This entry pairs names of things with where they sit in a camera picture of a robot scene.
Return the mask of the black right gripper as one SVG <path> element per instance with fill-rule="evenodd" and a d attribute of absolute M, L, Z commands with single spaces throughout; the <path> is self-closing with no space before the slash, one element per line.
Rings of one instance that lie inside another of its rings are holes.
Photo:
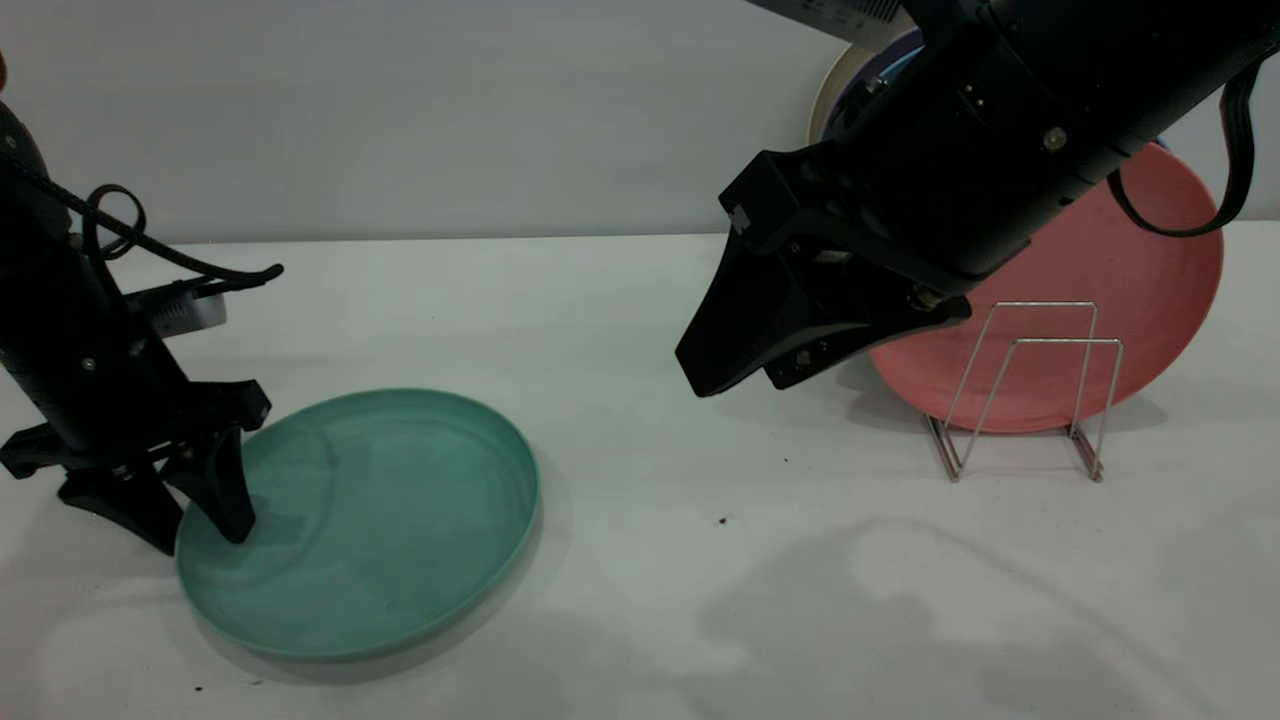
<path fill-rule="evenodd" d="M 675 356 L 699 398 L 764 372 L 788 389 L 961 324 L 972 291 L 1096 181 L 1096 81 L 1075 49 L 928 35 L 829 137 L 759 152 L 719 200 L 732 231 Z M 873 302 L 891 306 L 868 319 Z"/>

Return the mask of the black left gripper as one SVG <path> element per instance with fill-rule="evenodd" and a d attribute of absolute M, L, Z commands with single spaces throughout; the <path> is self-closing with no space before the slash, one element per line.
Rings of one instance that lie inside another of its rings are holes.
<path fill-rule="evenodd" d="M 17 478 L 61 465 L 58 498 L 104 518 L 156 551 L 174 556 L 182 492 L 233 544 L 256 523 L 242 459 L 241 429 L 259 429 L 270 401 L 255 380 L 195 382 L 164 340 L 225 322 L 221 300 L 131 300 L 125 342 L 114 325 L 56 318 L 52 306 L 3 313 L 3 366 L 45 421 L 3 445 Z M 163 464 L 113 469 L 157 446 L 182 443 Z"/>

